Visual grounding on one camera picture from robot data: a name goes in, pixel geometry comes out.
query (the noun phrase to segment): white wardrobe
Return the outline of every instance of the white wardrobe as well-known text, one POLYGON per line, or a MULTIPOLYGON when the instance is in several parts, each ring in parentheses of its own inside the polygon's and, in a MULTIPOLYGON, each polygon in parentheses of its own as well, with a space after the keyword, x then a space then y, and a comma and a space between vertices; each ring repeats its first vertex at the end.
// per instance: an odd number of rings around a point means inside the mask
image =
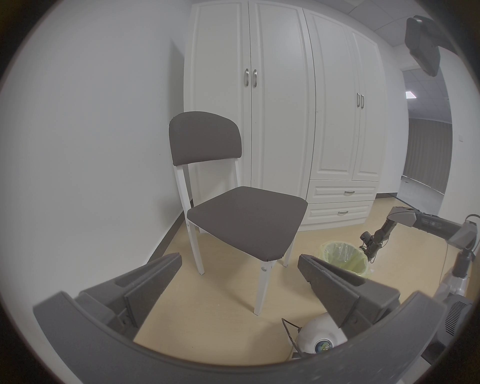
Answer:
MULTIPOLYGON (((336 20, 272 1, 196 4, 189 32, 184 109, 238 125, 243 185, 306 199, 300 230, 364 222, 385 144, 377 45, 336 20)), ((233 162, 189 171, 195 205, 234 186, 233 162)))

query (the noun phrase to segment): plastic bag liner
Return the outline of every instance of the plastic bag liner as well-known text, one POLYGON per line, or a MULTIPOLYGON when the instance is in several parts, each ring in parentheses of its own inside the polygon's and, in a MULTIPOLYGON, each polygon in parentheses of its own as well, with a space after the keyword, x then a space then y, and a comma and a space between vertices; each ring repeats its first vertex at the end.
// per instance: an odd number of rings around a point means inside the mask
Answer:
POLYGON ((343 241, 328 241, 323 244, 318 258, 361 277, 367 277, 371 273, 363 251, 343 241))

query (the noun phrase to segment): wardrobe door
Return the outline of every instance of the wardrobe door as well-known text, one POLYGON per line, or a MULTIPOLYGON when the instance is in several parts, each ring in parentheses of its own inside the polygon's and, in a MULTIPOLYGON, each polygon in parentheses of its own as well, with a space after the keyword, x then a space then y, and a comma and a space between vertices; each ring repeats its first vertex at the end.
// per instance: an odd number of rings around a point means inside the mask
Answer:
POLYGON ((311 179, 352 180, 359 138, 360 101, 355 55, 343 24, 305 10, 316 83, 311 179))
POLYGON ((252 186, 305 198, 315 130, 315 77, 303 9, 249 1, 249 12, 252 186))
MULTIPOLYGON (((238 125, 243 147, 242 184, 247 186, 252 156, 251 72, 248 3, 193 5, 185 55, 184 109, 216 113, 238 125)), ((195 205, 234 187, 233 161, 191 164, 189 174, 195 205)))
POLYGON ((352 31, 361 89, 360 136, 354 180, 379 181, 385 151, 385 74, 377 45, 352 31))

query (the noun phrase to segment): gray curtain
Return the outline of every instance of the gray curtain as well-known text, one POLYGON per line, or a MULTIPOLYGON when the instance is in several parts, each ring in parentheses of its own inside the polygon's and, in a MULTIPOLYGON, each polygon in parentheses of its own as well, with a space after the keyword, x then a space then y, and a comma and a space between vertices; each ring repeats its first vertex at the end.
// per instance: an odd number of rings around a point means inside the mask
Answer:
POLYGON ((404 176, 445 193, 452 160, 452 125, 410 119, 404 176))

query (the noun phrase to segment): chair backrest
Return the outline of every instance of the chair backrest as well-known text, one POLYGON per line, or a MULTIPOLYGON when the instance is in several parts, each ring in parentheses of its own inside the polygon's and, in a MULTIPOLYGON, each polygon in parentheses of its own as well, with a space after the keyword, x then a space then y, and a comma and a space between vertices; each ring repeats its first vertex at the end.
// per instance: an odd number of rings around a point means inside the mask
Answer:
POLYGON ((209 112, 183 112, 170 122, 168 130, 173 165, 241 157, 237 125, 209 112))

